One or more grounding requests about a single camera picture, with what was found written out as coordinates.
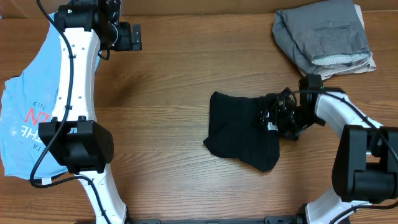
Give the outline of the black t-shirt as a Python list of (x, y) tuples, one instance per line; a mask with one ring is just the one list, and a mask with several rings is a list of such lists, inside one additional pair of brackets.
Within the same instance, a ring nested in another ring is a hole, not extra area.
[(214, 92), (204, 145), (215, 156), (239, 159), (262, 172), (272, 170), (280, 157), (279, 130), (269, 111), (276, 99), (276, 93), (246, 98)]

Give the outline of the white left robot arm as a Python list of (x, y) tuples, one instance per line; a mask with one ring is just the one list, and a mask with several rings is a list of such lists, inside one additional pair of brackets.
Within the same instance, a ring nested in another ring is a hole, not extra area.
[[(95, 223), (132, 223), (111, 172), (113, 137), (98, 124), (94, 106), (97, 59), (109, 60), (109, 55), (101, 53), (142, 48), (140, 25), (121, 22), (121, 8), (120, 0), (75, 0), (47, 18), (59, 33), (60, 79), (51, 119), (39, 124), (46, 148), (30, 173), (30, 184), (49, 188), (78, 180), (95, 212)], [(47, 153), (71, 177), (37, 184), (35, 173)]]

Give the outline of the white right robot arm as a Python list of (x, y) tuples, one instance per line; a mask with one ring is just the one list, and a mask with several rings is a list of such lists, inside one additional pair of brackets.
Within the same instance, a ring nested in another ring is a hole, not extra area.
[(260, 100), (256, 122), (286, 139), (297, 139), (313, 124), (328, 124), (340, 139), (332, 186), (295, 215), (267, 216), (264, 223), (343, 224), (361, 209), (396, 208), (383, 201), (397, 199), (397, 128), (366, 116), (341, 88), (325, 87), (320, 75), (307, 75), (298, 85), (299, 97), (286, 88)]

